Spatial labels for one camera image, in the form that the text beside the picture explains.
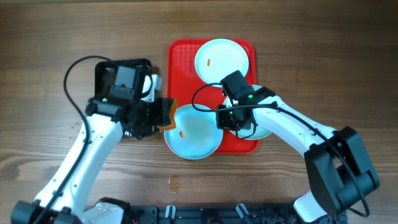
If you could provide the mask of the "green orange sponge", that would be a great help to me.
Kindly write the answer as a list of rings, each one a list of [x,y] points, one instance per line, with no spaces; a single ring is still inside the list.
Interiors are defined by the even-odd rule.
[[[160,99],[159,130],[167,131],[176,128],[175,113],[178,108],[178,100],[175,98]]]

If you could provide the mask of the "pale blue plate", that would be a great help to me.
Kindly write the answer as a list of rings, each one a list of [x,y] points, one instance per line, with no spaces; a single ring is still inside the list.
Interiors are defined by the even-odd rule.
[[[216,126],[216,114],[203,105],[184,105],[175,113],[176,128],[164,132],[169,149],[184,159],[202,159],[216,151],[223,131]]]
[[[251,123],[250,129],[241,129],[239,131],[230,130],[230,133],[235,135],[237,138],[244,138],[247,140],[258,140],[268,136],[271,131],[261,126],[256,126]]]
[[[203,82],[219,83],[237,70],[245,77],[249,70],[249,57],[237,42],[229,39],[213,39],[198,49],[194,64]]]

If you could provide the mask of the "pale blue plate top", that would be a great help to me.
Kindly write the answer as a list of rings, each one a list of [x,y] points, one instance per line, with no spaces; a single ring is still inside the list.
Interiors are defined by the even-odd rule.
[[[229,39],[213,39],[198,49],[194,64],[203,82],[219,83],[237,70],[245,77],[249,70],[249,57],[237,42]]]

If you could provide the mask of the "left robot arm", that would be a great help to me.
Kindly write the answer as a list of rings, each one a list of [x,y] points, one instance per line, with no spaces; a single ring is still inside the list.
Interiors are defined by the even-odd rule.
[[[124,202],[108,202],[97,212],[85,210],[88,194],[111,150],[123,137],[142,139],[157,129],[175,128],[178,101],[158,98],[160,79],[149,66],[111,67],[96,72],[95,95],[82,113],[75,143],[52,180],[32,203],[18,202],[12,223],[86,223],[99,215],[103,223],[121,223]]]

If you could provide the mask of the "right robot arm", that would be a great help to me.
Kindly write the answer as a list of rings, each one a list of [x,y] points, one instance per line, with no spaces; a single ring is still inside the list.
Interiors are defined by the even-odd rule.
[[[217,107],[218,128],[235,133],[268,129],[304,158],[310,190],[293,202],[301,221],[337,217],[357,202],[365,209],[362,216],[369,216],[365,197],[380,182],[357,131],[349,126],[336,130],[304,116],[272,90],[254,89],[240,71],[227,75],[220,84],[230,103]]]

